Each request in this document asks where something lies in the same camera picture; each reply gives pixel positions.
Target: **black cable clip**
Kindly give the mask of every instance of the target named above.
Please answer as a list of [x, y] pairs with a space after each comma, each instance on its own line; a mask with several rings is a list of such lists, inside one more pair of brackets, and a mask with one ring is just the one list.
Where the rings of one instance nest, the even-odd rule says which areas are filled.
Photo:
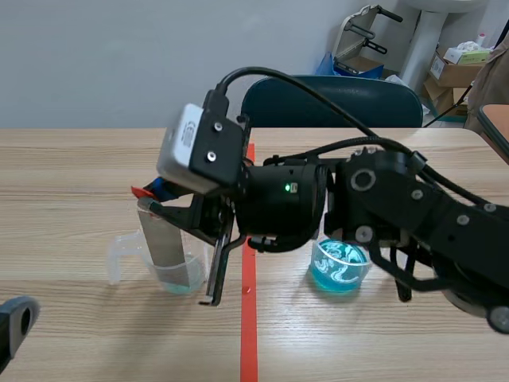
[[424, 155], [418, 151], [414, 151], [407, 163], [407, 167], [412, 172], [412, 174], [415, 175], [421, 173], [421, 171], [426, 167], [427, 161], [428, 159]]

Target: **white wall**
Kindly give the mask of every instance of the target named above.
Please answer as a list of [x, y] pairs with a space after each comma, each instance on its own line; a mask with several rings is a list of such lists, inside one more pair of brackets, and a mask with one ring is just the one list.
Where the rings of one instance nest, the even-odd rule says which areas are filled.
[[[367, 3], [3, 0], [0, 127], [167, 126], [234, 68], [313, 73], [337, 26]], [[399, 68], [418, 12], [379, 3], [409, 17], [377, 26], [390, 49], [384, 60]], [[247, 86], [232, 88], [232, 110]]]
[[450, 14], [442, 30], [440, 43], [446, 47], [457, 46], [461, 42], [475, 41], [480, 33], [484, 33], [484, 47], [489, 48], [498, 41], [507, 20], [509, 1], [490, 0], [468, 14]]

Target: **blue liquid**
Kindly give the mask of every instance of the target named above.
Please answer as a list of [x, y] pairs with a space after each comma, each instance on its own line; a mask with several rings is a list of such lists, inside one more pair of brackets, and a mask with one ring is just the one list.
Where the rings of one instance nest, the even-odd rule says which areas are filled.
[[[338, 263], [326, 256], [317, 246], [320, 246], [335, 259], [340, 259], [345, 263], [363, 265], [349, 266]], [[359, 248], [330, 239], [313, 245], [309, 267], [311, 268], [311, 274], [321, 288], [335, 292], [348, 292], [359, 288], [369, 270], [366, 256]]]

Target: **red tape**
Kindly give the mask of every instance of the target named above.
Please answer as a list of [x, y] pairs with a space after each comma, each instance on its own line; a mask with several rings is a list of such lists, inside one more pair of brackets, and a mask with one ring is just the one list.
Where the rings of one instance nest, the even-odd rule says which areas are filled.
[[[255, 161], [255, 145], [247, 157]], [[242, 250], [242, 306], [240, 314], [240, 382], [258, 382], [258, 323], [256, 316], [256, 251]]]

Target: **black cable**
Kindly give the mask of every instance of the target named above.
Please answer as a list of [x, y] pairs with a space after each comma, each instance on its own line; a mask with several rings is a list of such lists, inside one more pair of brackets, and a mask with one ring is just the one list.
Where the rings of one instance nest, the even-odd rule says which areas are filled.
[[362, 145], [379, 145], [379, 146], [383, 147], [384, 149], [399, 151], [399, 152], [402, 152], [407, 155], [412, 154], [412, 150], [410, 150], [408, 147], [402, 145], [399, 142], [393, 141], [392, 139], [380, 138], [380, 137], [358, 137], [358, 138], [350, 138], [350, 139], [345, 139], [344, 141], [330, 143], [328, 145], [325, 145], [322, 147], [317, 147], [316, 149], [312, 149], [312, 150], [306, 151], [304, 153], [287, 155], [285, 157], [268, 158], [264, 161], [263, 165], [268, 166], [268, 165], [278, 164], [278, 163], [284, 162], [287, 159], [306, 159], [308, 157], [326, 154], [330, 151], [341, 150], [341, 149], [345, 149], [347, 147], [362, 146]]
[[475, 205], [485, 205], [488, 202], [482, 197], [478, 197], [477, 195], [471, 193], [470, 191], [467, 191], [466, 189], [460, 187], [456, 183], [453, 183], [452, 181], [450, 181], [443, 175], [439, 174], [437, 171], [435, 171], [428, 165], [424, 167], [424, 170], [422, 172], [431, 177], [437, 183], [443, 185], [446, 189], [450, 189], [454, 193], [460, 195], [461, 197], [464, 197], [465, 199], [471, 201]]
[[[389, 148], [390, 150], [397, 150], [400, 152], [403, 152], [405, 154], [412, 154], [413, 152], [406, 146], [402, 145], [399, 142], [393, 141], [391, 139], [387, 138], [380, 138], [377, 134], [375, 134], [371, 129], [367, 126], [365, 126], [362, 122], [360, 122], [356, 117], [345, 111], [342, 107], [336, 105], [333, 103], [330, 99], [323, 96], [319, 92], [316, 92], [311, 87], [309, 87], [307, 84], [304, 84], [297, 78], [293, 76], [288, 76], [287, 74], [283, 72], [279, 72], [277, 70], [269, 69], [269, 68], [262, 68], [262, 67], [246, 67], [237, 69], [234, 72], [231, 72], [227, 76], [225, 76], [216, 86], [216, 91], [225, 96], [228, 86], [238, 78], [244, 77], [244, 76], [251, 76], [251, 75], [260, 75], [260, 76], [268, 76], [273, 78], [278, 78], [280, 80], [283, 80], [289, 84], [292, 84], [293, 86], [296, 86], [297, 88], [300, 88], [304, 92], [310, 94], [315, 99], [318, 99], [323, 104], [325, 104], [327, 107], [329, 107], [331, 110], [333, 110], [338, 115], [342, 115], [349, 123], [351, 123], [354, 127], [358, 128], [360, 131], [362, 131], [367, 138], [353, 138], [353, 139], [347, 139], [346, 141], [339, 141], [334, 142], [326, 146], [318, 147], [316, 149], [307, 151], [305, 153], [301, 154], [295, 154], [290, 155], [288, 157], [281, 157], [281, 158], [272, 158], [267, 159], [266, 162], [273, 161], [272, 163], [279, 163], [282, 162], [285, 158], [306, 158], [306, 156], [309, 155], [319, 155], [324, 154], [329, 151], [338, 150], [345, 147], [350, 146], [358, 146], [360, 142], [362, 142], [362, 139], [372, 139], [371, 141], [366, 141], [367, 143], [364, 144], [377, 144], [384, 148]], [[485, 204], [487, 201], [483, 199], [482, 197], [478, 197], [477, 195], [474, 195], [473, 193], [470, 193], [466, 189], [461, 188], [459, 185], [453, 183], [449, 179], [443, 177], [440, 175], [437, 171], [433, 170], [431, 167], [426, 166], [424, 170], [419, 174], [419, 176], [424, 180], [429, 182], [430, 184], [434, 184], [434, 181], [437, 183], [443, 185], [445, 188], [450, 189], [454, 193], [457, 193], [461, 197], [464, 197], [465, 199], [471, 201], [474, 204]]]
[[472, 89], [472, 85], [470, 84], [470, 86], [468, 86], [467, 90], [464, 91], [463, 95], [460, 97], [460, 99], [458, 100], [458, 102], [456, 102], [455, 104], [453, 104], [449, 109], [447, 109], [446, 111], [444, 111], [442, 114], [440, 114], [438, 117], [436, 117], [433, 121], [427, 123], [425, 126], [423, 126], [422, 128], [425, 129], [427, 127], [430, 127], [431, 125], [433, 125], [436, 121], [438, 121], [440, 118], [442, 118], [444, 115], [446, 115], [447, 113], [449, 113], [452, 109], [456, 109], [457, 107], [459, 107], [463, 102], [464, 102], [464, 99], [465, 97], [467, 96], [467, 94], [470, 92], [470, 90]]
[[277, 70], [256, 67], [256, 66], [237, 69], [234, 72], [231, 72], [230, 74], [228, 74], [226, 77], [224, 77], [221, 80], [221, 82], [219, 82], [217, 84], [216, 90], [218, 92], [220, 92], [221, 94], [225, 95], [226, 91], [228, 89], [228, 86], [230, 86], [230, 84], [233, 81], [237, 80], [238, 78], [244, 77], [244, 76], [253, 76], [253, 75], [278, 78], [282, 81], [292, 84], [293, 86], [300, 88], [304, 92], [310, 94], [312, 97], [314, 97], [315, 99], [322, 102], [324, 105], [329, 107], [335, 113], [343, 116], [343, 118], [345, 118], [347, 121], [349, 121], [349, 123], [351, 123], [353, 127], [356, 127], [357, 129], [362, 131], [368, 137], [377, 137], [378, 136], [373, 131], [371, 131], [371, 129], [369, 127], [364, 125], [356, 117], [354, 117], [349, 112], [344, 110], [341, 106], [333, 103], [330, 99], [323, 96], [322, 94], [320, 94], [319, 92], [317, 92], [316, 90], [314, 90], [313, 88], [308, 86], [307, 84], [303, 83], [302, 81], [298, 80], [296, 77], [289, 76], [289, 75], [287, 75], [283, 72], [279, 72]]

